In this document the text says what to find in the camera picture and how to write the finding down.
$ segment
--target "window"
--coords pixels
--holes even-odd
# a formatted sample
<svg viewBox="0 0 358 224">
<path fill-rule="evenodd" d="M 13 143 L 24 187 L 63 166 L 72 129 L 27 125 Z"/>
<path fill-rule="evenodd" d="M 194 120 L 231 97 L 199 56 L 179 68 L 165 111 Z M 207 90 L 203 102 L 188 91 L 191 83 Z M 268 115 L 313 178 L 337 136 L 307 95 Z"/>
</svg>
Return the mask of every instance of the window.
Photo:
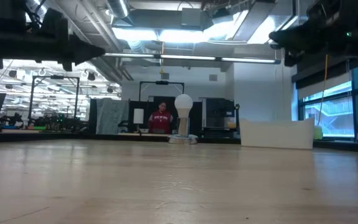
<svg viewBox="0 0 358 224">
<path fill-rule="evenodd" d="M 318 124 L 321 103 L 305 105 L 305 119 L 314 118 Z M 324 137 L 354 137 L 353 104 L 351 97 L 328 100 L 323 102 L 321 121 L 319 124 Z"/>
<path fill-rule="evenodd" d="M 324 91 L 324 97 L 333 96 L 335 94 L 344 93 L 344 92 L 351 91 L 351 90 L 352 90 L 352 82 L 351 81 L 345 82 L 343 84 L 334 86 L 334 87 L 329 88 L 326 91 Z M 323 96 L 323 92 L 321 91 L 319 93 L 316 93 L 311 96 L 303 98 L 303 101 L 306 102 L 306 101 L 311 101 L 311 100 L 315 100 L 315 99 L 320 99 L 322 96 Z"/>
</svg>

